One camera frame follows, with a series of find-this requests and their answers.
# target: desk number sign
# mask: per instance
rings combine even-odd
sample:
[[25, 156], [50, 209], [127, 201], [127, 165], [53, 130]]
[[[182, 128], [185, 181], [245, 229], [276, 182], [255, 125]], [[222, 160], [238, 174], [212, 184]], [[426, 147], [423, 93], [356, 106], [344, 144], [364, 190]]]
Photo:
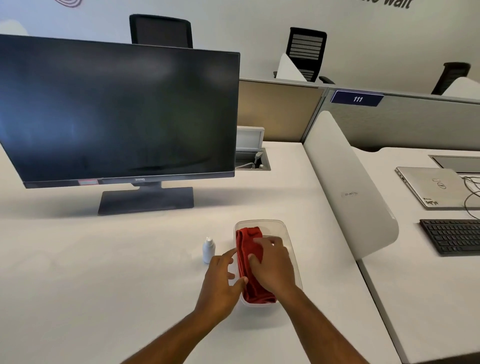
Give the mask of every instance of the desk number sign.
[[330, 102], [333, 104], [376, 107], [378, 104], [380, 104], [380, 101], [382, 101], [383, 98], [383, 94], [337, 90], [335, 91]]

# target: monitor base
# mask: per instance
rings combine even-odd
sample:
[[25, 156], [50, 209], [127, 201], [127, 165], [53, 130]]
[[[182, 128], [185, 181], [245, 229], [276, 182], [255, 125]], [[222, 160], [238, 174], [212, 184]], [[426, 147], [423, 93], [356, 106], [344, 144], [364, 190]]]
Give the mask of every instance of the monitor base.
[[162, 188], [160, 182], [136, 183], [138, 190], [104, 191], [98, 214], [174, 210], [193, 207], [193, 187]]

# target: black keyboard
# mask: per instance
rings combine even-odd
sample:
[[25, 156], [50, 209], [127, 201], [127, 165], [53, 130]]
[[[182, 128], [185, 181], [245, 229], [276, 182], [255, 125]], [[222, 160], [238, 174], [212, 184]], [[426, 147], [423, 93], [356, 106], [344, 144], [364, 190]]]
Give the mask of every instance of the black keyboard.
[[480, 255], [480, 220], [420, 220], [440, 255]]

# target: office chair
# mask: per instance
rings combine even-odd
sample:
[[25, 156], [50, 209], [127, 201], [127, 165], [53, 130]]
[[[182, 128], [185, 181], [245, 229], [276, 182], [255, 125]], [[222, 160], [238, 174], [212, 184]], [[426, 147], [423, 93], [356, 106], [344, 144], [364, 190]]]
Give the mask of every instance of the office chair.
[[193, 48], [192, 26], [182, 19], [156, 15], [130, 15], [133, 44]]
[[324, 58], [327, 33], [290, 28], [287, 55], [307, 81], [315, 82]]
[[437, 86], [432, 95], [443, 95], [446, 89], [459, 77], [467, 77], [471, 65], [463, 62], [448, 62], [444, 64], [445, 69], [438, 80]]

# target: red cloth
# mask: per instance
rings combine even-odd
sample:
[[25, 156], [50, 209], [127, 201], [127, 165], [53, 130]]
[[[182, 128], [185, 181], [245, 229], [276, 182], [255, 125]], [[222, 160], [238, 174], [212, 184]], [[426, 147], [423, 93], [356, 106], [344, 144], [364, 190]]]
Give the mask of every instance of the red cloth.
[[254, 238], [262, 238], [262, 232], [257, 228], [243, 228], [237, 230], [237, 261], [239, 265], [240, 277], [248, 278], [247, 286], [243, 291], [243, 298], [248, 303], [275, 303], [276, 297], [273, 293], [263, 288], [257, 279], [253, 276], [248, 261], [249, 254], [255, 254], [261, 262], [264, 249], [260, 244], [254, 243]]

